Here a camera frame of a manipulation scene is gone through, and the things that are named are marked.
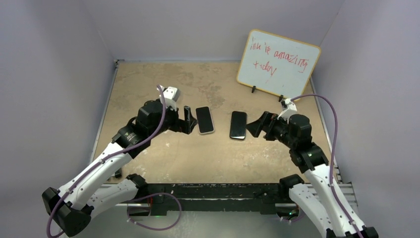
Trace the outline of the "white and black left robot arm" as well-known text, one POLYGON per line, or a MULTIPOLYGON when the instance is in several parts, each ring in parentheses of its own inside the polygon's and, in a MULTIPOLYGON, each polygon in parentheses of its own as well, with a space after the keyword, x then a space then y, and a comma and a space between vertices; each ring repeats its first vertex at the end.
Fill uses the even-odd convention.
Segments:
POLYGON ((130 174, 120 183, 107 189, 100 187, 120 168, 135 159, 151 145, 159 134, 170 130, 190 134, 197 124, 191 108, 184 107, 184 118, 173 99, 147 101, 135 117, 118 130, 103 152, 81 173, 60 188, 47 188, 42 200, 49 215, 46 233, 49 238, 52 223, 61 232, 73 237, 83 231, 100 213, 125 201, 141 203, 164 192, 150 193, 149 184, 138 174, 130 174))

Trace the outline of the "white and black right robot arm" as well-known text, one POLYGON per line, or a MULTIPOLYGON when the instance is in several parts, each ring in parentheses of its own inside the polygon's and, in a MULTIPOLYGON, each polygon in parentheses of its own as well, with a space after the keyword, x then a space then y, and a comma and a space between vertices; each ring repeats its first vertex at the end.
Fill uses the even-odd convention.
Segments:
POLYGON ((289 148, 292 162, 310 182, 317 196, 297 175, 279 181, 278 195, 285 202, 295 202, 324 238, 377 238, 374 227, 367 227, 358 217, 334 179, 323 150, 312 141, 312 126, 301 114, 285 119, 264 112, 246 129, 253 137, 265 132, 265 140, 279 141, 289 148))

